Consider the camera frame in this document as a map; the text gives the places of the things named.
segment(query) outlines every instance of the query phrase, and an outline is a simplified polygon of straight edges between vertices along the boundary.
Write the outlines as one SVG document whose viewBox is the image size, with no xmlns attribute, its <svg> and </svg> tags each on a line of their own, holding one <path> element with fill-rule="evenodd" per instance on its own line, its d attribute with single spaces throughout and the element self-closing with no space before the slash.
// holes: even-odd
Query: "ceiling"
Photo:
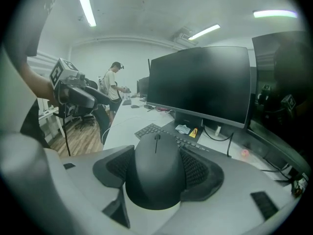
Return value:
<svg viewBox="0 0 313 235">
<path fill-rule="evenodd" d="M 297 10 L 290 0 L 90 0 L 96 27 L 89 27 L 79 0 L 55 0 L 45 30 L 69 43 L 111 35 L 173 39 L 182 27 L 191 35 L 220 29 L 197 40 L 199 46 L 228 38 L 302 29 L 300 18 L 254 18 L 253 10 Z"/>
</svg>

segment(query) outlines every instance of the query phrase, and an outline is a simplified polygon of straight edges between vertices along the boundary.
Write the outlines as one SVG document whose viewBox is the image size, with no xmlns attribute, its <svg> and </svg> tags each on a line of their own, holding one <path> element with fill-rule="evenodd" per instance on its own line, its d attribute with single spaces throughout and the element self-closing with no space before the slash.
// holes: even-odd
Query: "cable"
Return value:
<svg viewBox="0 0 313 235">
<path fill-rule="evenodd" d="M 230 140 L 229 140 L 229 145 L 228 145 L 228 148 L 227 148 L 227 156 L 230 157 L 229 155 L 229 148 L 230 148 L 230 144 L 231 144 L 231 140 L 233 139 L 233 135 L 234 133 L 232 133 L 229 137 L 230 137 Z"/>
<path fill-rule="evenodd" d="M 124 123 L 124 122 L 126 122 L 126 121 L 128 121 L 128 120 L 133 119 L 133 118 L 141 118 L 141 119 L 144 119 L 144 120 L 147 120 L 147 121 L 156 121 L 156 120 L 145 119 L 145 118 L 143 118 L 143 117 L 131 117 L 131 118 L 129 118 L 129 119 L 123 121 L 123 122 L 120 122 L 120 123 L 118 123 L 118 124 L 116 124 L 116 125 L 114 125 L 114 126 L 117 126 L 117 125 L 119 125 L 119 124 L 122 124 L 122 123 Z M 110 130 L 112 127 L 114 127 L 114 126 L 111 126 L 110 128 L 108 128 L 108 129 L 102 134 L 102 137 L 101 137 L 101 142 L 102 142 L 102 143 L 103 143 L 104 134 L 105 134 L 108 130 Z"/>
<path fill-rule="evenodd" d="M 277 110 L 277 111 L 264 111 L 264 112 L 265 112 L 265 113 L 277 113 L 277 112 L 282 112 L 282 111 L 284 111 L 284 109 L 285 109 L 285 108 L 279 109 L 279 110 Z"/>
<path fill-rule="evenodd" d="M 267 159 L 264 159 L 266 162 L 268 162 L 272 167 L 274 167 L 276 170 L 279 170 L 279 168 L 277 168 L 276 166 L 274 166 L 270 161 L 268 161 Z M 282 173 L 279 170 L 280 174 L 282 174 L 285 178 L 287 178 L 288 180 L 290 180 L 291 178 L 287 177 L 284 173 Z"/>
<path fill-rule="evenodd" d="M 135 104 L 133 104 L 133 105 L 135 105 Z M 142 104 L 142 105 L 136 105 L 136 106 L 138 106 L 138 107 L 142 107 L 142 106 L 144 106 L 145 104 Z"/>
<path fill-rule="evenodd" d="M 64 130 L 64 136 L 65 136 L 65 143 L 67 144 L 68 155 L 70 156 L 70 151 L 69 151 L 68 142 L 67 142 L 67 130 L 65 128 L 65 116 L 63 118 L 63 130 Z"/>
<path fill-rule="evenodd" d="M 282 182 L 288 182 L 288 183 L 290 183 L 289 180 L 274 180 L 274 181 L 279 182 L 279 183 L 282 183 Z"/>
<path fill-rule="evenodd" d="M 290 167 L 290 165 L 289 165 L 289 164 L 286 164 L 285 167 L 283 167 L 282 169 L 279 169 L 279 170 L 261 170 L 261 171 L 266 171 L 266 172 L 280 172 L 280 171 L 286 170 L 288 167 Z"/>
<path fill-rule="evenodd" d="M 233 135 L 234 135 L 234 133 L 232 133 L 228 138 L 226 138 L 226 139 L 215 139 L 215 138 L 213 138 L 213 137 L 211 137 L 207 132 L 206 132 L 206 129 L 205 129 L 205 126 L 204 126 L 204 132 L 207 134 L 207 136 L 210 138 L 210 139 L 213 139 L 213 140 L 215 140 L 215 141 L 226 141 L 226 140 L 228 140 L 228 139 L 230 139 L 230 137 L 232 137 Z"/>
<path fill-rule="evenodd" d="M 156 107 L 147 110 L 147 112 L 152 111 L 152 110 L 154 110 L 154 109 L 156 109 Z"/>
</svg>

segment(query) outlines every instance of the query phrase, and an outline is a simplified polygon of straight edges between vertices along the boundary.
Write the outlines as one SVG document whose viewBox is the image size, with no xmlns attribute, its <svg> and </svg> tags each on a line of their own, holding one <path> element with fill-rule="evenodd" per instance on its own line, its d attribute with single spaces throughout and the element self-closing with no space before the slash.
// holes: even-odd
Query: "keyboard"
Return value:
<svg viewBox="0 0 313 235">
<path fill-rule="evenodd" d="M 176 143 L 178 147 L 186 147 L 186 148 L 196 148 L 199 150 L 206 150 L 209 151 L 207 147 L 200 145 L 196 142 L 192 142 L 183 138 L 178 137 L 177 135 L 167 132 L 165 130 L 163 130 L 161 127 L 155 125 L 155 124 L 149 124 L 148 126 L 146 126 L 145 128 L 141 129 L 140 131 L 135 132 L 135 135 L 137 138 L 141 139 L 144 135 L 149 134 L 149 133 L 167 133 L 170 134 L 172 136 L 174 136 L 174 138 L 176 139 Z"/>
</svg>

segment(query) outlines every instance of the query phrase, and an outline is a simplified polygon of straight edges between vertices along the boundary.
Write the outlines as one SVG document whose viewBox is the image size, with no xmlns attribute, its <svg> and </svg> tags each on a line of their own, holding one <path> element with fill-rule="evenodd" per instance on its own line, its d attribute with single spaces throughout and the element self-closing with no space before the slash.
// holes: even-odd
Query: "white t-shirt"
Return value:
<svg viewBox="0 0 313 235">
<path fill-rule="evenodd" d="M 108 97 L 111 99 L 111 100 L 116 100 L 116 99 L 119 99 L 119 96 L 117 94 L 117 90 L 116 89 L 113 89 L 111 87 L 111 85 L 116 85 L 115 83 L 115 73 L 111 70 L 109 70 L 105 76 L 104 76 L 104 85 L 106 86 L 107 88 L 107 91 L 108 91 Z"/>
</svg>

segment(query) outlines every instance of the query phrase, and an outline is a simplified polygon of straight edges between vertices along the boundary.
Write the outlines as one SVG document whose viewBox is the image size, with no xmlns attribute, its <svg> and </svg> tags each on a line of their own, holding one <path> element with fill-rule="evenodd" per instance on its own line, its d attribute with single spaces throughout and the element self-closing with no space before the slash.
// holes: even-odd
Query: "black monitor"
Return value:
<svg viewBox="0 0 313 235">
<path fill-rule="evenodd" d="M 297 106 L 312 96 L 313 48 L 309 33 L 285 31 L 252 38 L 257 66 L 257 102 L 253 109 L 250 133 L 273 145 L 287 163 L 300 173 L 311 172 L 304 156 L 311 152 L 312 113 Z M 282 103 L 293 97 L 293 117 Z"/>
<path fill-rule="evenodd" d="M 250 87 L 247 48 L 191 48 L 151 61 L 147 102 L 244 128 Z"/>
<path fill-rule="evenodd" d="M 138 81 L 139 85 L 139 93 L 142 96 L 147 96 L 148 95 L 148 87 L 149 87 L 149 77 L 144 77 L 139 79 Z"/>
<path fill-rule="evenodd" d="M 137 80 L 137 94 L 139 93 L 139 81 Z"/>
</svg>

